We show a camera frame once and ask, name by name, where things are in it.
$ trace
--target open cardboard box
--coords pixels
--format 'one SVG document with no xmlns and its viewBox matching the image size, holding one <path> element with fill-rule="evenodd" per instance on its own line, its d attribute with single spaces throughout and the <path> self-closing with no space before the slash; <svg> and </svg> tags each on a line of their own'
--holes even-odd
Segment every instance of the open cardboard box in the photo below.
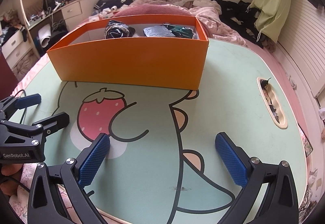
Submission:
<svg viewBox="0 0 325 224">
<path fill-rule="evenodd" d="M 209 41 L 196 17 L 136 15 L 118 17 L 139 25 L 186 25 L 196 39 L 132 37 L 103 39 L 109 20 L 89 22 L 67 34 L 48 50 L 63 81 L 120 83 L 197 90 Z"/>
</svg>

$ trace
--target silver bolt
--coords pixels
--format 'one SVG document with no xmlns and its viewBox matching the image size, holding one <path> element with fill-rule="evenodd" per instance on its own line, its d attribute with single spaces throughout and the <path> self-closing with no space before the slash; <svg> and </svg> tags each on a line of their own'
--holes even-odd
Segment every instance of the silver bolt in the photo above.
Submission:
<svg viewBox="0 0 325 224">
<path fill-rule="evenodd" d="M 251 159 L 251 162 L 254 163 L 254 164 L 258 164 L 260 162 L 260 159 L 258 159 L 257 157 L 253 157 Z"/>
<path fill-rule="evenodd" d="M 289 163 L 287 161 L 282 161 L 281 163 L 284 167 L 289 167 Z"/>
<path fill-rule="evenodd" d="M 31 141 L 31 144 L 32 144 L 32 145 L 37 145 L 37 144 L 39 144 L 39 143 L 40 143 L 40 142 L 39 142 L 38 140 L 32 140 L 32 141 Z"/>
<path fill-rule="evenodd" d="M 37 165 L 37 168 L 41 169 L 44 167 L 44 163 L 43 162 L 40 162 L 38 165 Z"/>
<path fill-rule="evenodd" d="M 75 161 L 74 158 L 68 158 L 65 162 L 66 162 L 66 164 L 73 164 L 74 161 Z"/>
</svg>

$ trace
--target strawberry illustration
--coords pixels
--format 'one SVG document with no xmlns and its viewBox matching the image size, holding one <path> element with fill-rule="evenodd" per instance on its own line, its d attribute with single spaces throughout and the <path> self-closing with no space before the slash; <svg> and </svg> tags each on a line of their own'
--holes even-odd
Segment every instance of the strawberry illustration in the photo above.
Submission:
<svg viewBox="0 0 325 224">
<path fill-rule="evenodd" d="M 124 94 L 101 88 L 82 101 L 77 117 L 79 131 L 89 141 L 94 141 L 99 133 L 108 135 L 111 119 L 125 106 Z"/>
</svg>

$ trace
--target blue gripper pad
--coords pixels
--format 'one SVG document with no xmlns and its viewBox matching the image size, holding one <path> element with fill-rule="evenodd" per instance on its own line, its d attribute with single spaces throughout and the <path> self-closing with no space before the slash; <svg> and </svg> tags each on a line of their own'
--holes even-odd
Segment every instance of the blue gripper pad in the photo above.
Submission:
<svg viewBox="0 0 325 224">
<path fill-rule="evenodd" d="M 247 184 L 247 169 L 226 139 L 219 133 L 216 136 L 216 150 L 227 167 L 236 185 L 244 188 Z"/>
<path fill-rule="evenodd" d="M 111 142 L 109 137 L 105 135 L 88 155 L 85 162 L 80 166 L 78 181 L 80 188 L 90 185 L 94 180 L 100 165 L 109 151 L 110 145 Z"/>
<path fill-rule="evenodd" d="M 32 105 L 39 104 L 41 101 L 42 97 L 40 96 L 40 94 L 20 97 L 16 100 L 15 108 L 25 109 L 31 107 Z"/>
</svg>

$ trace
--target mint green tabletop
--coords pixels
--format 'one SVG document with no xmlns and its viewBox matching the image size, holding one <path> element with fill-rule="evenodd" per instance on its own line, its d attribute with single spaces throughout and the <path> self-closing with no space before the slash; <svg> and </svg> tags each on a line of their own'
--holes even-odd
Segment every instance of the mint green tabletop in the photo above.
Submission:
<svg viewBox="0 0 325 224">
<path fill-rule="evenodd" d="M 272 77 L 286 129 L 271 119 L 257 77 Z M 307 169 L 296 120 L 269 68 L 242 46 L 210 40 L 199 91 L 62 82 L 49 62 L 26 92 L 39 93 L 42 102 L 28 108 L 25 124 L 62 111 L 70 116 L 66 129 L 47 138 L 47 165 L 77 157 L 100 132 L 110 135 L 109 155 L 85 190 L 95 191 L 97 208 L 121 220 L 217 223 L 241 190 L 216 152 L 219 132 L 264 163 L 288 161 L 299 203 L 303 199 Z M 11 120 L 19 122 L 21 113 Z M 263 185 L 247 221 L 265 190 Z"/>
</svg>

